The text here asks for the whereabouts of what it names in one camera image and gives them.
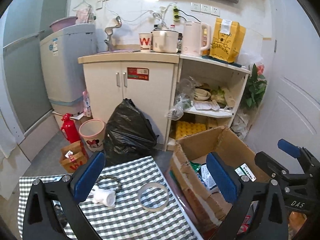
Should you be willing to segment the open shelf unit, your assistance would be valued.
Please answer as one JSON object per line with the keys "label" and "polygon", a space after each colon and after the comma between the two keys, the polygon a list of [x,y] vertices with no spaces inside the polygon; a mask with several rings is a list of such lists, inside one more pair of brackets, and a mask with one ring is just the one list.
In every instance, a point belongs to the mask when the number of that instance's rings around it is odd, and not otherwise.
{"label": "open shelf unit", "polygon": [[175,140],[196,129],[186,126],[175,132],[177,121],[201,122],[208,127],[231,126],[240,106],[250,71],[237,64],[200,56],[180,55],[171,92],[166,150]]}

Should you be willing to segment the pink basin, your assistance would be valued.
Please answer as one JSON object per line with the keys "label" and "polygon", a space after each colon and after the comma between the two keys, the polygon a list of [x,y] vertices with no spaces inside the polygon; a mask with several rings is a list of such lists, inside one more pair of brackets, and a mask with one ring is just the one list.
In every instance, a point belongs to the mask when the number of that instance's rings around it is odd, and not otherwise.
{"label": "pink basin", "polygon": [[75,25],[77,19],[78,18],[76,16],[61,18],[51,23],[50,28],[53,32],[56,32],[63,28]]}

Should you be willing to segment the green medicine sachet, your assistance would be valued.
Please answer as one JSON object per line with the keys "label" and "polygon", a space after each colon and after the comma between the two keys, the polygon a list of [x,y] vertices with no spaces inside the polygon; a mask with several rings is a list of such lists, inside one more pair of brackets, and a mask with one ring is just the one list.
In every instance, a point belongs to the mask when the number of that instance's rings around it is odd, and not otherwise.
{"label": "green medicine sachet", "polygon": [[201,164],[199,163],[194,163],[192,161],[189,161],[189,164],[191,165],[191,167],[196,173],[201,169]]}

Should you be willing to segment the yellow egg tray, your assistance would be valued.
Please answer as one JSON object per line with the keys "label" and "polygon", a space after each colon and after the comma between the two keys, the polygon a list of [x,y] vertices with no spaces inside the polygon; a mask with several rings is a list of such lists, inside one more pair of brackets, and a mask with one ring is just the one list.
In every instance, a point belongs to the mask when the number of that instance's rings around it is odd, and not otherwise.
{"label": "yellow egg tray", "polygon": [[191,123],[186,121],[177,121],[175,130],[175,139],[181,139],[183,137],[206,131],[207,127],[201,123]]}

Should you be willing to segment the red thermos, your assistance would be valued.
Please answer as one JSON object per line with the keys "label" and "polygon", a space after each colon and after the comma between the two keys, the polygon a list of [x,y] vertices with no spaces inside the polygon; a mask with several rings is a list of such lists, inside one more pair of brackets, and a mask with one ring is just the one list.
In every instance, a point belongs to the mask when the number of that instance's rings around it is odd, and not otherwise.
{"label": "red thermos", "polygon": [[63,122],[61,126],[61,132],[70,144],[81,140],[79,132],[76,129],[75,123],[71,119],[71,116],[71,114],[66,113],[61,119]]}

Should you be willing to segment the white tape roll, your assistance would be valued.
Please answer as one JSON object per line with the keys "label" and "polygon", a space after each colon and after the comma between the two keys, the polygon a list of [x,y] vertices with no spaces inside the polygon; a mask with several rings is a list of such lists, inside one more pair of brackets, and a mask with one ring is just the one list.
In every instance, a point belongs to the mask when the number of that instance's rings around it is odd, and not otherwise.
{"label": "white tape roll", "polygon": [[161,183],[146,183],[138,190],[137,198],[144,210],[159,212],[169,204],[169,190]]}

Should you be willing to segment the washing machine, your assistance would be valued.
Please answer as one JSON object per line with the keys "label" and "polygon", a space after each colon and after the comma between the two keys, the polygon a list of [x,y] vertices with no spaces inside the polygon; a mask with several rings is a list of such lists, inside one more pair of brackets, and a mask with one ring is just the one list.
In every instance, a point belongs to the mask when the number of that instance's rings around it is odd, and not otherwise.
{"label": "washing machine", "polygon": [[44,83],[55,112],[61,115],[83,112],[86,84],[78,58],[96,52],[95,26],[89,23],[65,27],[40,42]]}

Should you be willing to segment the black garbage bag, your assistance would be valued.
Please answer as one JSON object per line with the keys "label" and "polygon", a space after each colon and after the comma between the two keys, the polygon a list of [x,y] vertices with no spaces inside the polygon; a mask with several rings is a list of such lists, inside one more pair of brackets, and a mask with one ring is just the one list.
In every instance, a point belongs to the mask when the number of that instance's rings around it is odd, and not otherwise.
{"label": "black garbage bag", "polygon": [[123,99],[109,118],[104,137],[105,166],[113,166],[150,155],[158,135],[132,100]]}

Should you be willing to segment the green white medicine box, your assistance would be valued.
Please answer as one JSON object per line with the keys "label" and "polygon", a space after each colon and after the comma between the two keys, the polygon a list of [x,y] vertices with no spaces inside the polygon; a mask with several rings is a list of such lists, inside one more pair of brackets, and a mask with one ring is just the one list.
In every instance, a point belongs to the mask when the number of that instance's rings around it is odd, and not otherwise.
{"label": "green white medicine box", "polygon": [[235,169],[235,172],[238,174],[238,176],[247,176],[251,181],[256,181],[256,176],[251,171],[249,166],[246,163],[243,163],[239,167]]}

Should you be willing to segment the white plastic bags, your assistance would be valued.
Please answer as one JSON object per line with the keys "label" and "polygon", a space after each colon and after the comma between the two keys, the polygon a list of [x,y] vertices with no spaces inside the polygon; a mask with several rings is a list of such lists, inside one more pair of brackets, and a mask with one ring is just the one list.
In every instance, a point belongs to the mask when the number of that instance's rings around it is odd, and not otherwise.
{"label": "white plastic bags", "polygon": [[248,133],[249,115],[243,112],[236,113],[231,130],[240,140],[244,140]]}

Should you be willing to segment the brown paper bag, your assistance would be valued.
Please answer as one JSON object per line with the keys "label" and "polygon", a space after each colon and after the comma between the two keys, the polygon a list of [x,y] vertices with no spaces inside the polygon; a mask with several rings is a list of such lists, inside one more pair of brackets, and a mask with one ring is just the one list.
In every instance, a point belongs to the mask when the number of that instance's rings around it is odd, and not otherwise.
{"label": "brown paper bag", "polygon": [[60,165],[67,173],[75,172],[78,167],[87,163],[89,156],[81,140],[61,148]]}

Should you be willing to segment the cardboard box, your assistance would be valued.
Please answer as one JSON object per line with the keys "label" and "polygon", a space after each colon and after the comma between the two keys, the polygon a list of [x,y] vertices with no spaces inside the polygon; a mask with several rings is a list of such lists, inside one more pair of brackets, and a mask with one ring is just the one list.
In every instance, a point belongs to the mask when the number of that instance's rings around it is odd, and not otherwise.
{"label": "cardboard box", "polygon": [[250,182],[269,181],[254,158],[255,153],[226,126],[175,142],[170,168],[201,234],[209,236],[225,220],[240,193],[242,176]]}

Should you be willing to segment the white plush toy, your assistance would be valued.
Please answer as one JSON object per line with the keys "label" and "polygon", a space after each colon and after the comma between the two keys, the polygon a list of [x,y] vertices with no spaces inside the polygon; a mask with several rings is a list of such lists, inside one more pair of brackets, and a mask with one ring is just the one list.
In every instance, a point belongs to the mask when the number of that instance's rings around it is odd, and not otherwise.
{"label": "white plush toy", "polygon": [[102,204],[107,208],[114,208],[116,205],[116,192],[114,190],[101,189],[99,186],[94,185],[93,191],[93,204]]}

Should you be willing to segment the checkered tablecloth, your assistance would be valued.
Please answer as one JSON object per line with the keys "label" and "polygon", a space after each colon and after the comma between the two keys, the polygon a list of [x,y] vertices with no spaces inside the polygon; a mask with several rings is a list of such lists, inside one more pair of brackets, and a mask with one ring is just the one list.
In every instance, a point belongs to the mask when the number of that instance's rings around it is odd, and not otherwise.
{"label": "checkered tablecloth", "polygon": [[106,167],[80,208],[102,239],[198,239],[153,157]]}

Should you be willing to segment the silver faucet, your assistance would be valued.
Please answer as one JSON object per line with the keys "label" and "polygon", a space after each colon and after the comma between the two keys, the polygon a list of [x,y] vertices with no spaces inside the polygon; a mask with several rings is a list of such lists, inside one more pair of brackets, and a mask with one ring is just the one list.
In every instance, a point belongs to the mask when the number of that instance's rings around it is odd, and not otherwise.
{"label": "silver faucet", "polygon": [[120,16],[117,16],[115,19],[115,25],[111,27],[106,27],[104,32],[106,34],[106,38],[104,39],[104,42],[107,46],[107,51],[113,51],[113,44],[112,44],[112,35],[113,35],[113,30],[118,29],[122,26],[122,21]]}

